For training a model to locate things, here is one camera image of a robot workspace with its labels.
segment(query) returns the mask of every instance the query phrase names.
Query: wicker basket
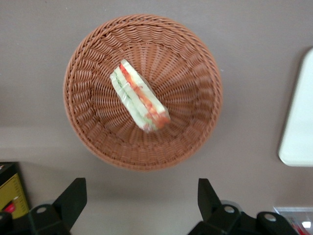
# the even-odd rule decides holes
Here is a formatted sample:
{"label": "wicker basket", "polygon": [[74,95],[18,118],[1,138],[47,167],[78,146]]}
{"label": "wicker basket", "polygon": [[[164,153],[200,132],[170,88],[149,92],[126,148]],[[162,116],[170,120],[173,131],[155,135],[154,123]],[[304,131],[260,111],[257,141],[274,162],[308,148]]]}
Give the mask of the wicker basket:
{"label": "wicker basket", "polygon": [[[123,59],[149,82],[171,123],[141,131],[115,93],[110,73]],[[64,103],[75,132],[102,160],[138,171],[174,166],[212,133],[222,105],[213,56],[181,24],[154,15],[106,22],[78,46],[67,67]]]}

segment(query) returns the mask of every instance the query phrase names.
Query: sandwich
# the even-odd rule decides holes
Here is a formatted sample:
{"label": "sandwich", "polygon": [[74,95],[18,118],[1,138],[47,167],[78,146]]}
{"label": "sandwich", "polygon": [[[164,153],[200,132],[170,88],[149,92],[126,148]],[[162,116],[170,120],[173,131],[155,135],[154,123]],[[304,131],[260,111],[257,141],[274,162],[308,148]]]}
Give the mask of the sandwich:
{"label": "sandwich", "polygon": [[166,107],[156,98],[145,79],[123,59],[110,75],[112,85],[136,125],[145,132],[170,123]]}

